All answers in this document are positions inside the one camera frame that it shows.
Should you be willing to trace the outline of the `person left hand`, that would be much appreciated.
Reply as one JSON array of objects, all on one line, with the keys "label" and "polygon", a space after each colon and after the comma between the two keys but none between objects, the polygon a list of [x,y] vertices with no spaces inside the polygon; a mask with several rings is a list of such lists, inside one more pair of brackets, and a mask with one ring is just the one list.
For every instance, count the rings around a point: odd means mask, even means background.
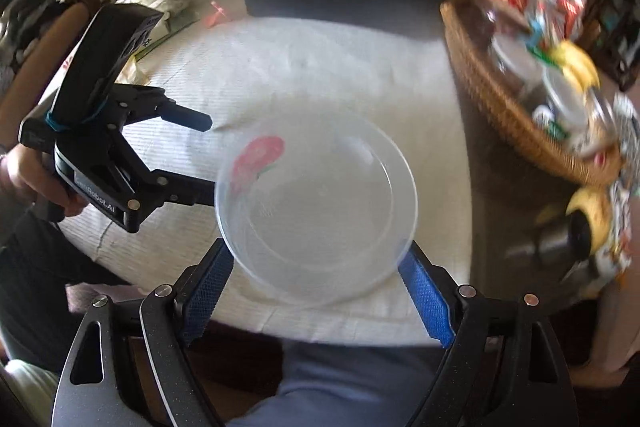
[{"label": "person left hand", "polygon": [[42,156],[22,144],[15,145],[1,159],[1,187],[17,202],[31,204],[42,196],[61,206],[66,217],[78,216],[88,202],[79,195],[70,195],[63,185],[43,166]]}]

